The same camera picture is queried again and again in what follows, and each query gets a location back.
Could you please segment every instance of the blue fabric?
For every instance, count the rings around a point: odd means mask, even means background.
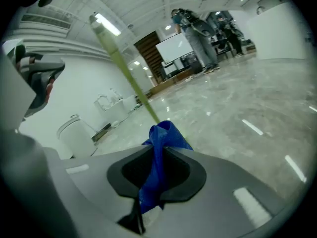
[[[181,25],[183,31],[184,31],[184,32],[186,31],[186,29],[187,29],[188,26],[182,24],[182,17],[181,17],[179,14],[174,15],[174,16],[172,17],[172,19],[173,19],[174,24],[179,24],[179,25]]]
[[[154,157],[151,172],[139,191],[142,214],[159,205],[159,196],[166,190],[163,147],[175,146],[193,150],[171,121],[162,121],[158,125],[153,125],[149,132],[149,139],[143,143],[143,145],[148,144],[153,144]]]

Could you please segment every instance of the whiteboard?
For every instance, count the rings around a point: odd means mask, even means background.
[[[186,37],[180,33],[156,45],[165,63],[174,61],[193,51]]]

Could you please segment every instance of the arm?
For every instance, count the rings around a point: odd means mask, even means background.
[[[175,31],[176,31],[176,34],[180,34],[181,33],[181,29],[180,29],[180,25],[179,24],[175,24]]]

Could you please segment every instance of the white partition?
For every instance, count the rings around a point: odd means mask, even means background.
[[[165,63],[170,63],[175,59],[193,51],[186,37],[180,33],[166,39],[156,45]]]
[[[306,23],[290,3],[283,3],[248,21],[259,59],[307,59],[311,43],[305,41]]]

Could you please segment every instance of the glossy floor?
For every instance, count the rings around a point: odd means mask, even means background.
[[[151,105],[195,151],[230,160],[289,198],[309,182],[316,160],[315,63],[245,55],[220,64],[154,96]],[[153,124],[141,107],[99,141],[95,155],[140,145]]]

